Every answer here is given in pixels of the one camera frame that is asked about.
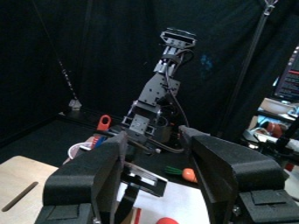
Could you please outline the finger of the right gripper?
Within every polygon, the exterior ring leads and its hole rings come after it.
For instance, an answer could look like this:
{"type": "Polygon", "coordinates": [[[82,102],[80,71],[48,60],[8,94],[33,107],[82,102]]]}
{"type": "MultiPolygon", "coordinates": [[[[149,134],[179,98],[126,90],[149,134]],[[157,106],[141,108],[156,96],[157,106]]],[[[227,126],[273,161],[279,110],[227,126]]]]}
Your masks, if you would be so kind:
{"type": "Polygon", "coordinates": [[[161,152],[160,149],[151,149],[146,146],[144,146],[142,144],[140,144],[138,142],[133,141],[132,139],[128,139],[128,144],[134,146],[137,149],[145,151],[146,153],[157,153],[157,154],[160,154],[160,152],[161,152]]]}
{"type": "Polygon", "coordinates": [[[152,144],[157,150],[169,151],[171,153],[183,153],[183,149],[175,149],[165,144],[155,141],[152,138],[148,139],[148,143],[152,144]]]}

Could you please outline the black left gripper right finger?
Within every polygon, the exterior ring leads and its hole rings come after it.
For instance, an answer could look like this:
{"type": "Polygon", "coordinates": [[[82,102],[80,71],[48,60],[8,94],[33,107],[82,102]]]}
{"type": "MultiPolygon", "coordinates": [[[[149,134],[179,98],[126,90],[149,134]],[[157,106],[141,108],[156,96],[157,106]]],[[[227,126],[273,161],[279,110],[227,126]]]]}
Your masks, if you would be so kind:
{"type": "Polygon", "coordinates": [[[209,224],[299,224],[299,205],[285,191],[277,162],[193,128],[179,128],[209,224]]]}

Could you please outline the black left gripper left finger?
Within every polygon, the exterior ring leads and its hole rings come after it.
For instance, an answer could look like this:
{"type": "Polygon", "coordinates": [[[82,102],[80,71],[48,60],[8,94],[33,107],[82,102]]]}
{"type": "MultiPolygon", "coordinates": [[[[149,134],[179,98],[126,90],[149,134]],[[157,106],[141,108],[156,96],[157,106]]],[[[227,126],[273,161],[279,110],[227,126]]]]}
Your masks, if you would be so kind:
{"type": "Polygon", "coordinates": [[[121,131],[48,177],[33,224],[114,224],[126,133],[121,131]]]}

